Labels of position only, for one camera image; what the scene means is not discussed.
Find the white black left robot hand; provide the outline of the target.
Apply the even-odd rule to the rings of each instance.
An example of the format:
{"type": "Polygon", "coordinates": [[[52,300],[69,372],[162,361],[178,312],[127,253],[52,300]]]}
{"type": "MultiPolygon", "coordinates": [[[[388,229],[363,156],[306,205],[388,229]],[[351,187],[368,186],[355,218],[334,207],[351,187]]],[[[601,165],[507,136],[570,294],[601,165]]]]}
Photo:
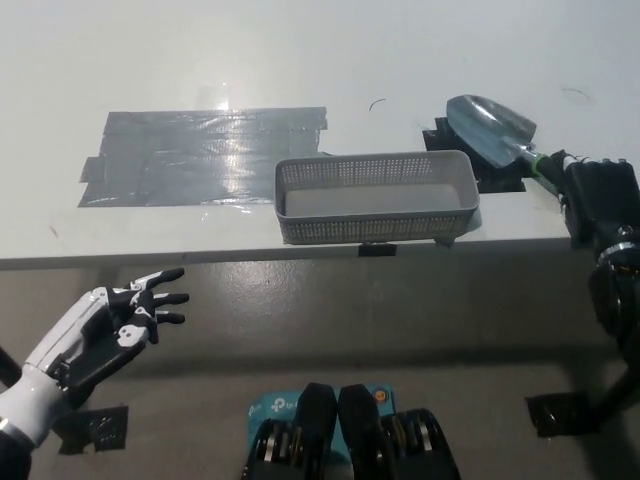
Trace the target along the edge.
{"type": "Polygon", "coordinates": [[[162,311],[180,305],[187,294],[154,288],[185,274],[182,268],[155,272],[117,287],[86,292],[27,357],[26,364],[51,378],[70,407],[82,406],[95,387],[157,344],[158,326],[182,324],[185,316],[162,311]]]}

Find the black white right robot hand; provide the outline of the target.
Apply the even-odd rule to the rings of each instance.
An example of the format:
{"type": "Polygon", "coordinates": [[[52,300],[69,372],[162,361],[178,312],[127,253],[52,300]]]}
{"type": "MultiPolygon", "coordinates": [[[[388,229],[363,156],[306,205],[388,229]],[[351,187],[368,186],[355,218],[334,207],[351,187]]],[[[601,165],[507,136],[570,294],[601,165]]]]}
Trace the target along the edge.
{"type": "Polygon", "coordinates": [[[602,251],[639,236],[639,185],[630,163],[567,154],[561,192],[574,247],[602,251]]]}

